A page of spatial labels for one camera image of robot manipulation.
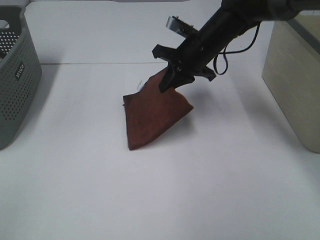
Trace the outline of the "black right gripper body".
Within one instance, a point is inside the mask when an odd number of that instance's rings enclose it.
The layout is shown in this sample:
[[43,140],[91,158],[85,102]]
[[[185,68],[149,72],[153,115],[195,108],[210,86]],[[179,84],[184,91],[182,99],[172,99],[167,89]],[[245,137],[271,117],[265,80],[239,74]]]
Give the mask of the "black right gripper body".
[[210,61],[197,34],[188,36],[177,48],[156,45],[152,50],[154,58],[171,63],[175,73],[185,73],[194,77],[204,77],[210,82],[215,72],[207,67]]

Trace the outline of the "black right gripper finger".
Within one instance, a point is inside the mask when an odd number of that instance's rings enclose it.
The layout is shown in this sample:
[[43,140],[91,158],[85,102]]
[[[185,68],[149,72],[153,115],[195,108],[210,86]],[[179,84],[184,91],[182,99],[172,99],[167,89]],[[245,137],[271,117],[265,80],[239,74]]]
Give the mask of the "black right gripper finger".
[[168,63],[165,74],[160,81],[158,87],[161,93],[164,93],[169,88],[174,87],[176,72],[171,63]]
[[185,73],[175,73],[172,81],[173,88],[179,88],[181,86],[191,84],[195,81],[195,77]]

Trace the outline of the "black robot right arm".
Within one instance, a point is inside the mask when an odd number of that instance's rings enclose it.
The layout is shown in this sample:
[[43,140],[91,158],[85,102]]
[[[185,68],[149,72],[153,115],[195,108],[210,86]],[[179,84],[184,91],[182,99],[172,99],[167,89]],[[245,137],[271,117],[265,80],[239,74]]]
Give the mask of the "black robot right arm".
[[207,64],[233,39],[263,21],[288,21],[302,10],[298,0],[224,0],[200,30],[181,24],[186,37],[177,48],[158,44],[152,50],[155,58],[168,62],[160,91],[191,84],[196,76],[212,81],[216,73]]

